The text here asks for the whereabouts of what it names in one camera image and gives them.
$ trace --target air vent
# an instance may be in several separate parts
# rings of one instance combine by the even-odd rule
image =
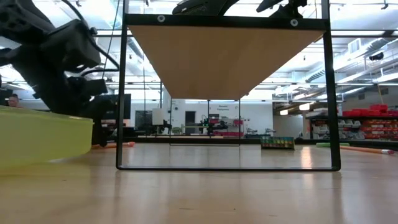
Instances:
[[[365,100],[365,93],[359,94],[358,100]]]
[[[357,52],[361,48],[361,39],[357,38],[348,44],[350,54]]]
[[[388,88],[383,88],[380,90],[381,95],[388,95]]]

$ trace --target person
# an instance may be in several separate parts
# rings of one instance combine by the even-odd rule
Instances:
[[[8,106],[15,107],[15,108],[20,108],[20,106],[19,106],[19,98],[18,98],[17,94],[14,93],[8,98]]]

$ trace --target laboratory room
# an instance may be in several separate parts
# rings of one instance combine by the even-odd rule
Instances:
[[[396,0],[3,0],[0,223],[395,223],[397,27]]]

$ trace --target yellow plastic bin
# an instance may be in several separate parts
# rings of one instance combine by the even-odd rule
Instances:
[[[82,155],[92,128],[87,118],[0,106],[0,169]]]

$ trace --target metal screw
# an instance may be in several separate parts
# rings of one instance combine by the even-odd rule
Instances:
[[[299,24],[299,22],[298,22],[296,19],[292,19],[292,20],[290,21],[290,25],[292,25],[292,26],[294,26],[294,27],[297,27],[298,24]]]
[[[166,20],[166,17],[164,17],[163,15],[160,15],[160,16],[157,17],[157,20],[159,22],[164,22]]]

